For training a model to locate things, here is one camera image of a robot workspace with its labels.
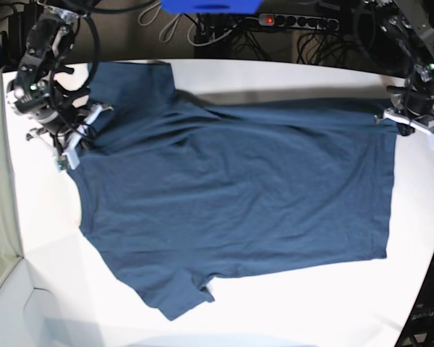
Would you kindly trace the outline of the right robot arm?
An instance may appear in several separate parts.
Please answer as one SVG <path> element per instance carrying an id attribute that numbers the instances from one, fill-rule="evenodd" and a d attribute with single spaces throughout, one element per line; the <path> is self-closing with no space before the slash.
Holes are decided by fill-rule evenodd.
<path id="1" fill-rule="evenodd" d="M 69 147 L 70 140 L 77 147 L 92 148 L 98 134 L 89 120 L 92 111 L 74 105 L 76 100 L 89 95 L 90 83 L 100 64 L 101 41 L 91 17 L 92 9 L 77 1 L 42 1 L 41 4 L 43 13 L 27 34 L 25 52 L 15 79 L 8 85 L 7 95 L 16 114 L 27 115 L 40 125 L 26 134 L 26 140 L 40 139 L 47 134 L 58 155 Z M 82 21 L 88 24 L 93 38 L 93 60 L 83 84 L 76 90 L 68 90 L 55 76 L 74 72 L 64 60 L 72 52 Z"/>

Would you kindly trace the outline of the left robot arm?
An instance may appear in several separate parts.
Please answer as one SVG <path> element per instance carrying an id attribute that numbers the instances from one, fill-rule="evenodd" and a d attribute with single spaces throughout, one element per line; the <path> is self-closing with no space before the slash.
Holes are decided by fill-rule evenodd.
<path id="1" fill-rule="evenodd" d="M 383 65 L 372 53 L 375 39 L 367 45 L 359 33 L 359 22 L 370 10 L 373 30 L 381 32 L 401 52 L 401 61 L 392 67 Z M 434 28 L 423 1 L 359 1 L 352 17 L 352 34 L 363 56 L 380 72 L 400 74 L 404 86 L 389 85 L 392 107 L 376 116 L 397 123 L 399 132 L 415 132 L 434 138 Z"/>

